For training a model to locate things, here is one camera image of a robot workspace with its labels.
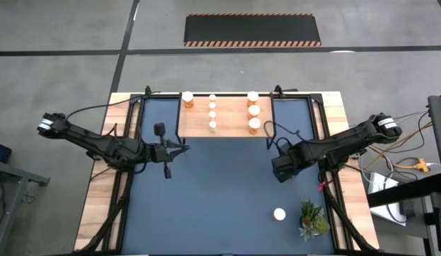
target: concrete floor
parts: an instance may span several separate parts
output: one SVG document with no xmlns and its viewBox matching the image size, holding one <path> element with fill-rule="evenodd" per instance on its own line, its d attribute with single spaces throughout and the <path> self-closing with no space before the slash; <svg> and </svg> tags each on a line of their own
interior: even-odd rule
<svg viewBox="0 0 441 256">
<path fill-rule="evenodd" d="M 0 0 L 0 51 L 120 49 L 131 5 L 132 0 Z M 312 12 L 323 46 L 441 45 L 436 0 L 142 0 L 129 48 L 182 48 L 185 15 L 202 12 Z M 72 250 L 92 162 L 68 142 L 38 136 L 36 126 L 44 112 L 105 103 L 117 60 L 0 57 L 0 143 L 14 150 L 12 165 L 51 176 L 49 187 L 30 187 L 36 202 L 23 204 L 6 255 Z M 127 56 L 118 91 L 139 92 L 146 85 L 162 91 L 271 90 L 277 84 L 341 91 L 351 124 L 379 112 L 399 116 L 441 94 L 441 51 Z M 72 121 L 99 131 L 103 114 L 90 110 Z M 406 134 L 417 129 L 416 122 L 402 123 Z M 424 134 L 424 148 L 393 160 L 418 156 L 438 162 L 432 131 Z M 419 143 L 416 138 L 408 147 Z M 383 223 L 376 230 L 387 252 L 424 253 L 420 239 L 390 233 Z"/>
</svg>

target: red clip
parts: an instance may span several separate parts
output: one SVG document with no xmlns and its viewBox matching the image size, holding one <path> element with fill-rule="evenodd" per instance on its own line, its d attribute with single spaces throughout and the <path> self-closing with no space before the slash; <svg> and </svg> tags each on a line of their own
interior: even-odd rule
<svg viewBox="0 0 441 256">
<path fill-rule="evenodd" d="M 325 181 L 320 183 L 319 187 L 317 188 L 317 190 L 320 192 L 322 191 L 323 187 L 325 186 Z"/>
</svg>

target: black floor mat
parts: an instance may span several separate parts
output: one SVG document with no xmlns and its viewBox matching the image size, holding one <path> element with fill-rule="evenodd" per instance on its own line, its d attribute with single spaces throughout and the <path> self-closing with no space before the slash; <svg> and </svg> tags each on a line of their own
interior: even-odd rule
<svg viewBox="0 0 441 256">
<path fill-rule="evenodd" d="M 189 14 L 188 47 L 320 46 L 312 14 Z"/>
</svg>

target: dark blue table mat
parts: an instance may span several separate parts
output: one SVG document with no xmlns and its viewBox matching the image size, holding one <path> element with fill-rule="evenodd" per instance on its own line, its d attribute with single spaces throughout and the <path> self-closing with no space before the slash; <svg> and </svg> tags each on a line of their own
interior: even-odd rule
<svg viewBox="0 0 441 256">
<path fill-rule="evenodd" d="M 306 100 L 275 100 L 274 107 L 278 123 L 313 138 Z M 177 109 L 178 100 L 147 100 L 143 139 L 157 142 L 154 124 L 163 122 L 166 138 L 177 142 Z M 278 127 L 280 137 L 299 141 Z M 171 163 L 172 179 L 164 178 L 163 164 L 154 163 L 134 177 L 123 254 L 333 252 L 330 234 L 304 242 L 298 230 L 301 198 L 324 206 L 317 165 L 279 183 L 271 165 L 278 153 L 274 146 L 266 150 L 265 139 L 197 138 L 186 143 L 191 149 Z M 286 211 L 283 221 L 272 219 L 275 208 Z"/>
</svg>

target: wooden platform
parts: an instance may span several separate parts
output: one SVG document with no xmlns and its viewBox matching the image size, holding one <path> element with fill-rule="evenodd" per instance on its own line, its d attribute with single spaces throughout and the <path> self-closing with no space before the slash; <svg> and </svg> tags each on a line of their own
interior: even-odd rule
<svg viewBox="0 0 441 256">
<path fill-rule="evenodd" d="M 267 137 L 263 124 L 272 121 L 271 98 L 260 96 L 257 105 L 260 107 L 260 128 L 256 134 L 249 133 L 248 99 L 244 97 L 224 97 L 217 95 L 216 99 L 216 132 L 211 132 L 208 126 L 210 100 L 205 96 L 194 94 L 193 107 L 186 107 L 181 101 L 179 110 L 178 135 L 181 138 L 190 137 Z M 267 132 L 272 137 L 274 129 L 271 124 L 266 126 Z"/>
<path fill-rule="evenodd" d="M 205 94 L 215 93 L 219 96 L 222 93 L 232 94 L 231 92 L 204 92 Z M 321 93 L 324 100 L 324 108 L 326 118 L 328 121 L 329 133 L 331 135 L 337 134 L 349 128 L 347 122 L 346 113 L 344 111 L 344 105 L 342 103 L 340 92 L 286 92 L 287 94 L 309 94 L 309 93 Z M 131 92 L 113 93 L 110 98 L 110 103 L 116 103 L 129 99 Z M 163 95 L 177 95 L 176 92 L 161 93 Z M 111 130 L 113 125 L 117 123 L 118 133 L 121 134 L 124 130 L 124 123 L 127 116 L 128 103 L 122 103 L 115 106 L 111 106 L 107 110 L 107 116 L 102 128 L 102 133 L 105 134 Z M 133 137 L 135 133 L 135 124 L 137 121 L 137 110 L 133 112 L 132 125 L 130 130 L 130 136 Z M 323 138 L 323 126 L 321 123 L 319 108 L 317 104 L 314 104 L 314 112 L 317 123 L 317 132 L 321 138 Z M 350 160 L 349 164 L 358 167 L 358 162 Z M 92 176 L 105 169 L 105 163 L 98 161 L 94 164 L 92 170 Z M 83 214 L 80 221 L 80 227 L 78 228 L 78 234 L 75 240 L 74 250 L 83 248 L 90 239 L 99 230 L 100 226 L 107 217 L 108 208 L 110 204 L 110 198 L 112 195 L 113 181 L 115 177 L 115 171 L 108 171 L 105 174 L 98 176 L 93 180 L 87 188 L 87 196 L 85 200 L 85 206 L 83 208 Z M 363 181 L 361 174 L 355 170 L 349 168 L 343 168 L 339 172 L 339 180 L 341 183 L 341 191 L 335 191 L 332 183 L 330 189 L 335 195 L 336 193 L 342 193 L 344 197 L 344 203 L 346 206 L 346 212 L 351 222 L 358 229 L 360 234 L 375 248 L 378 248 L 378 240 L 376 231 L 374 229 L 371 213 L 369 211 L 369 205 L 366 197 L 366 192 L 363 187 Z M 335 215 L 335 226 L 338 233 L 340 248 L 346 248 L 346 241 L 344 239 L 344 233 L 342 231 L 342 224 Z M 117 231 L 118 231 L 119 218 L 116 218 L 115 224 L 112 229 L 112 237 L 110 239 L 110 249 L 115 248 Z"/>
</svg>

